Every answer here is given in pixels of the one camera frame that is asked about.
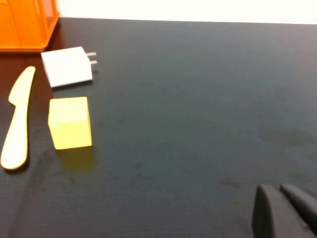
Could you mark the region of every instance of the orange basket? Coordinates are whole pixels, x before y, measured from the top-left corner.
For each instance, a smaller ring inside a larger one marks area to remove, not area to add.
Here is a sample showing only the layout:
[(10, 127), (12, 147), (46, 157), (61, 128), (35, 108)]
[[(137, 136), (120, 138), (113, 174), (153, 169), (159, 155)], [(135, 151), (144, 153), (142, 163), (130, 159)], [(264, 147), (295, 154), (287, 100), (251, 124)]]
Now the orange basket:
[(0, 0), (0, 51), (44, 51), (58, 17), (55, 0)]

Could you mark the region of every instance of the knife handle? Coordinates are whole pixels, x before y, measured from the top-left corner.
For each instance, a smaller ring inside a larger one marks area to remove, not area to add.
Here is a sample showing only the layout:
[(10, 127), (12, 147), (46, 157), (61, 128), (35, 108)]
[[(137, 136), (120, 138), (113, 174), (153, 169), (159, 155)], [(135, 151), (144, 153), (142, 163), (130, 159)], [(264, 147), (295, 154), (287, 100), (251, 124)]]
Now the knife handle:
[(15, 107), (1, 153), (0, 163), (5, 169), (17, 169), (26, 161), (28, 151), (27, 112), (27, 103)]

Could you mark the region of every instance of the yellow sponge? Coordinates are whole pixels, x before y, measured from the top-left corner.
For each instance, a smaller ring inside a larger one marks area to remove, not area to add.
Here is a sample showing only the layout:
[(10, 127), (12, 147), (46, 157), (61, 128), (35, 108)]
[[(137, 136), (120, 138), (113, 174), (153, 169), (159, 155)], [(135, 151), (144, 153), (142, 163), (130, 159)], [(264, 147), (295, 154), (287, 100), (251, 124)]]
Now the yellow sponge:
[(87, 97), (51, 99), (49, 127), (56, 150), (91, 146)]

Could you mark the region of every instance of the black table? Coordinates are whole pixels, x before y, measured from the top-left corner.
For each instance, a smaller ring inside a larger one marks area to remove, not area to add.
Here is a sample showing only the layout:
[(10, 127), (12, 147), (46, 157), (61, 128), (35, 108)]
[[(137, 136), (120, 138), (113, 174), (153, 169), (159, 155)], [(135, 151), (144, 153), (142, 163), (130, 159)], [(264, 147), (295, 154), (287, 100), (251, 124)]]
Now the black table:
[[(317, 192), (317, 26), (60, 19), (48, 50), (97, 52), (92, 84), (51, 90), (39, 54), (29, 166), (0, 172), (8, 238), (251, 237), (256, 187)], [(49, 100), (87, 96), (93, 147), (55, 151)]]

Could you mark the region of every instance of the white background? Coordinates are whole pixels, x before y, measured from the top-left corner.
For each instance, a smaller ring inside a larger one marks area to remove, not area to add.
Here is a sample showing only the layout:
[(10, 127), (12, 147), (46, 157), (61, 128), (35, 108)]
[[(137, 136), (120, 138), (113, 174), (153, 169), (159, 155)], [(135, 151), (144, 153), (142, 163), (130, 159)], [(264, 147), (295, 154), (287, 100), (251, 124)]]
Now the white background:
[(62, 17), (317, 24), (316, 0), (56, 0)]

